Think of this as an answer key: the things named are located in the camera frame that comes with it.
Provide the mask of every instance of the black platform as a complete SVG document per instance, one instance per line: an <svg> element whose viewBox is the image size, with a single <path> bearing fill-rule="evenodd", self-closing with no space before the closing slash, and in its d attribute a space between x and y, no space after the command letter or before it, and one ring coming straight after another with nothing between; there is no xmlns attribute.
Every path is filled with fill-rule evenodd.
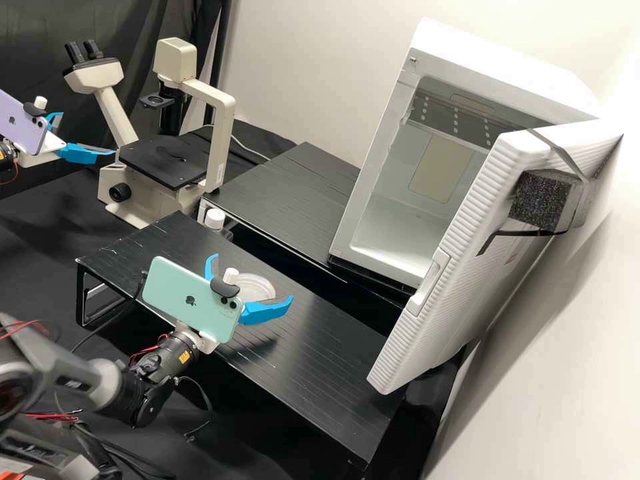
<svg viewBox="0 0 640 480"><path fill-rule="evenodd" d="M212 253L220 254L222 271L234 267L264 275L279 295L294 296L284 317L239 325L215 353L340 442L364 468L403 395L403 389L380 395L366 381L384 336L181 213L80 258L78 274L82 280L89 273L131 297L140 271L156 255L202 275ZM82 288L79 282L80 299Z"/></svg>
<svg viewBox="0 0 640 480"><path fill-rule="evenodd" d="M312 144L301 143L205 198L240 222L328 268L329 247L358 172Z"/></svg>
<svg viewBox="0 0 640 480"><path fill-rule="evenodd" d="M197 132L179 137L154 135L120 148L120 161L170 190L202 180L207 174L210 142Z"/></svg>

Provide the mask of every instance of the smartphone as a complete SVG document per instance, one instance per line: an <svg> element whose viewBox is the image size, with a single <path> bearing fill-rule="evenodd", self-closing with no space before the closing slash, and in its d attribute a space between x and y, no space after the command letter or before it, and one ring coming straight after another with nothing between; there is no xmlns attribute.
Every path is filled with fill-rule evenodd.
<svg viewBox="0 0 640 480"><path fill-rule="evenodd" d="M21 102L0 90L0 135L27 153L37 155L45 140L48 125L44 117L32 117L25 112Z"/></svg>
<svg viewBox="0 0 640 480"><path fill-rule="evenodd" d="M220 343L231 340L244 307L238 296L220 296L200 275L164 257L152 260L142 298Z"/></svg>

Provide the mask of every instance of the black strap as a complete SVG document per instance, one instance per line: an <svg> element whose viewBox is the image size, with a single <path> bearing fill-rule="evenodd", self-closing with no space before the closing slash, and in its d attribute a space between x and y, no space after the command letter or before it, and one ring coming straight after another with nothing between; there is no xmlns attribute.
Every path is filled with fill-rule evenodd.
<svg viewBox="0 0 640 480"><path fill-rule="evenodd" d="M570 156L569 152L567 152L564 148L560 147L559 145L556 145L554 142L552 142L551 140L549 140L548 138L546 138L544 135L542 135L540 132L534 130L534 129L527 129L527 131L532 134L534 137L536 137L539 140L542 140L544 143L546 143L548 146L551 147L551 150L553 150L554 152L556 152L558 154L558 156L567 164L567 166L573 170L573 172L578 176L578 178L580 178L580 180L588 185L590 184L590 180L589 178L587 178L587 176L582 172L582 170L580 170L580 167L578 167L578 165L576 164L576 162L573 160L572 156ZM492 234L490 234L490 236L487 238L487 240L482 244L482 247L480 247L480 250L478 250L478 253L476 254L476 257L479 257L480 255L484 254L484 252L487 251L487 249L489 248L491 242L493 241L494 238L496 237L554 237L556 235L562 235L563 233L566 233L567 231L562 231L562 232L552 232L552 231L547 231L547 230L524 230L524 231L520 231L520 230L496 230L495 232L493 232Z"/></svg>

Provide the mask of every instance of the white cap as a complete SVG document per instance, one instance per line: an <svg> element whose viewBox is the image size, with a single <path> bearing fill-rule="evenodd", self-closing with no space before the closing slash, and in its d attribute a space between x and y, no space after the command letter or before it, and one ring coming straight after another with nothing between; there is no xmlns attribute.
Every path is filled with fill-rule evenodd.
<svg viewBox="0 0 640 480"><path fill-rule="evenodd" d="M210 229L221 230L225 226L225 218L226 215L222 210L218 208L209 209L205 217L205 225Z"/></svg>
<svg viewBox="0 0 640 480"><path fill-rule="evenodd" d="M236 270L235 268L229 267L225 270L225 274L222 277L222 281L224 283L228 283L229 285L234 285L235 280L236 278L238 278L239 274L240 272L238 272L238 270Z"/></svg>
<svg viewBox="0 0 640 480"><path fill-rule="evenodd" d="M35 98L35 100L34 100L34 102L33 102L33 105L34 105L36 108L39 108L40 110L44 110L45 108L47 108L47 99L46 99L46 98L44 98L44 97L41 97L40 95L38 95L38 96Z"/></svg>

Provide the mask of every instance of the black foam block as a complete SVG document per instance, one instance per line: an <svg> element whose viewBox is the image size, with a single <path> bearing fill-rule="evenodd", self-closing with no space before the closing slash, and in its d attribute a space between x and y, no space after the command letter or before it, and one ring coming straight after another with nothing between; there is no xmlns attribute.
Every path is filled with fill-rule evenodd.
<svg viewBox="0 0 640 480"><path fill-rule="evenodd" d="M561 232L570 228L584 184L576 175L560 170L527 170L515 186L509 218L542 230Z"/></svg>

